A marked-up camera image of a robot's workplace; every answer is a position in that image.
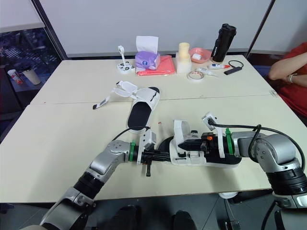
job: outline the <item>tape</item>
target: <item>tape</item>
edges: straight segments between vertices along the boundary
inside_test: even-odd
[[[188,73],[188,79],[190,81],[200,82],[203,80],[204,77],[205,75],[202,72],[197,71],[197,70],[194,70]]]

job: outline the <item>purple tissue box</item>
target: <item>purple tissue box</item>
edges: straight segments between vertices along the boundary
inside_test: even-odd
[[[135,55],[136,67],[156,70],[160,64],[160,54],[148,51],[140,51]]]

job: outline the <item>person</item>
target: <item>person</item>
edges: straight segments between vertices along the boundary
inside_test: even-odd
[[[271,86],[307,126],[307,42],[292,49],[272,65]]]

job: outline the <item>pink dish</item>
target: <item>pink dish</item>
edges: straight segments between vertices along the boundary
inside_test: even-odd
[[[205,63],[211,57],[211,51],[199,47],[191,49],[189,53],[191,55],[191,60],[197,63]],[[200,60],[193,59],[192,58],[193,54],[201,55],[201,59]]]

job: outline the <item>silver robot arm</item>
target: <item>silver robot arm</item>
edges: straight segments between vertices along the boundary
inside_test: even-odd
[[[128,162],[131,144],[111,141],[85,170],[74,187],[44,215],[40,225],[49,230],[83,229],[95,207],[94,197],[108,181],[116,167]]]
[[[232,133],[235,155],[250,157],[259,163],[267,174],[279,207],[306,208],[307,178],[295,157],[294,144],[280,134],[260,134],[249,156],[248,147],[253,136],[254,132]]]

